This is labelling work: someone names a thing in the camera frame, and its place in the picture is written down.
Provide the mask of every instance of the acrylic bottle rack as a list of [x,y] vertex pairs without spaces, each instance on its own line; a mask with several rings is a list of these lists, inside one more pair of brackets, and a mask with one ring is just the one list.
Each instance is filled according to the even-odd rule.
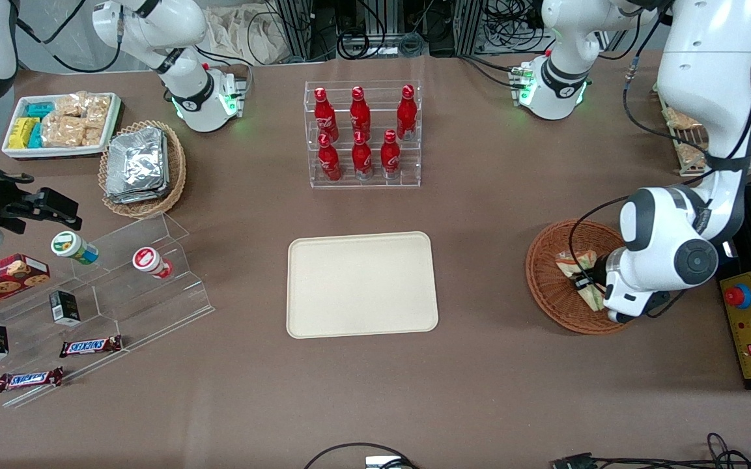
[[[51,285],[3,301],[0,325],[8,328],[10,350],[0,359],[0,376],[49,371],[57,366],[62,366],[64,373],[61,388],[39,386],[5,392],[3,406],[23,406],[54,389],[65,389],[72,381],[213,312],[205,285],[191,272],[179,243],[187,235],[166,214],[138,220],[93,240],[100,249],[98,261],[90,265],[72,261],[74,278],[54,282],[52,276]],[[154,247],[173,264],[167,279],[155,279],[133,267],[132,255],[143,246]],[[77,298],[81,319],[77,326],[60,326],[51,319],[48,296],[56,290]],[[63,341],[117,334],[122,336],[120,351],[59,357]]]
[[[415,100],[419,107],[416,115],[416,137],[412,141],[399,142],[401,145],[401,173],[399,178],[384,178],[381,170],[381,144],[384,131],[395,130],[398,122],[397,110],[401,102],[401,89],[405,84],[416,89]],[[349,119],[349,106],[352,104],[352,88],[363,88],[364,98],[372,116],[369,146],[372,148],[373,177],[366,181],[355,178],[352,166],[352,123]],[[337,156],[343,177],[331,181],[320,168],[318,159],[318,124],[315,120],[315,89],[324,88],[328,101],[334,107],[337,129],[340,136],[335,142]],[[309,181],[313,188],[351,189],[364,187],[419,187],[422,183],[422,83],[420,80],[378,80],[306,82],[304,93],[304,113],[306,124],[306,152],[309,157]]]

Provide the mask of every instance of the red bottle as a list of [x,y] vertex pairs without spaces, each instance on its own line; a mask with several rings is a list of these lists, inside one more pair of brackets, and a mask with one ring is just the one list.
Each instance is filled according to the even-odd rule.
[[369,116],[369,104],[363,99],[363,88],[356,86],[352,89],[352,106],[349,107],[349,115],[352,116],[352,131],[363,133],[366,142],[369,142],[369,125],[372,119]]
[[416,139],[416,113],[419,106],[416,105],[415,89],[413,85],[405,84],[401,89],[401,103],[399,104],[399,125],[396,134],[399,140],[404,142]]
[[399,178],[401,175],[400,155],[401,149],[395,142],[395,130],[384,131],[384,144],[381,145],[381,168],[384,170],[384,178]]
[[330,137],[327,134],[321,134],[318,137],[318,143],[320,143],[320,151],[318,151],[318,158],[320,158],[320,168],[324,170],[324,173],[330,181],[337,181],[343,177],[343,170],[340,168],[340,161],[337,159],[337,150],[332,146]]
[[321,134],[327,134],[331,142],[337,142],[337,119],[334,117],[334,107],[326,98],[326,89],[315,89],[315,120]]
[[352,147],[352,164],[355,166],[355,177],[366,181],[373,177],[373,152],[369,149],[363,132],[354,134],[355,146]]

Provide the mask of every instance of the bottle cap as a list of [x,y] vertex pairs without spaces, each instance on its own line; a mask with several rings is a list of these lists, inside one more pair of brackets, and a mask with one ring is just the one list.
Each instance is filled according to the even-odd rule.
[[83,238],[73,231],[63,231],[51,240],[51,251],[60,257],[69,257],[77,253],[83,245]]

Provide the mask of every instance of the emergency stop button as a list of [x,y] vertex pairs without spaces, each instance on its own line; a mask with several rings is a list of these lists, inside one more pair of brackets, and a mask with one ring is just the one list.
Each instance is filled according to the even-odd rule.
[[727,305],[746,309],[751,306],[751,290],[746,285],[737,284],[723,292],[723,299],[726,300]]

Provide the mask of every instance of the snickers bar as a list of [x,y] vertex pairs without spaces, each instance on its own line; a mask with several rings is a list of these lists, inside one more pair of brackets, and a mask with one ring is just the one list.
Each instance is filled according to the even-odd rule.
[[24,375],[10,375],[5,373],[0,378],[0,392],[13,391],[23,387],[54,385],[63,383],[63,368],[54,368],[41,373],[27,373]]
[[97,353],[102,351],[116,351],[123,347],[120,336],[113,335],[102,339],[91,339],[91,341],[80,342],[63,342],[63,351],[60,352],[60,358],[69,356],[69,354],[86,354]]

